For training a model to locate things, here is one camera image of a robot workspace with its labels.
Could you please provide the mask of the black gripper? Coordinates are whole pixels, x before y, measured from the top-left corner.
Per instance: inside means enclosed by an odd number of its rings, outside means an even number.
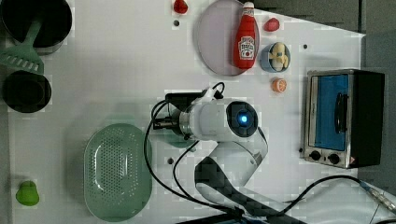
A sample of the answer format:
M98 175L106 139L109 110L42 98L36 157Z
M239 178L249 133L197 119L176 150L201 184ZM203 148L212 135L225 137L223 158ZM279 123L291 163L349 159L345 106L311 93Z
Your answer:
M165 117L161 119L155 119L153 122L153 129L160 130L160 129L169 129L169 130L176 130L179 128L179 119L177 117Z

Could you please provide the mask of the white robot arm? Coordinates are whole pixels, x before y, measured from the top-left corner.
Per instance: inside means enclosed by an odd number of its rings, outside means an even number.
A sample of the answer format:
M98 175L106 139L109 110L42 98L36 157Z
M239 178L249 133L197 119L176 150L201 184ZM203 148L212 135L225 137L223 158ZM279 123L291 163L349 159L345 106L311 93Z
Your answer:
M193 143L217 143L194 167L195 188L205 198L202 205L246 224L306 224L287 214L289 206L246 188L268 152L252 105L233 99L196 100L184 108L176 105L173 115L160 119L160 110L171 103L167 99L153 107L151 129L172 129Z

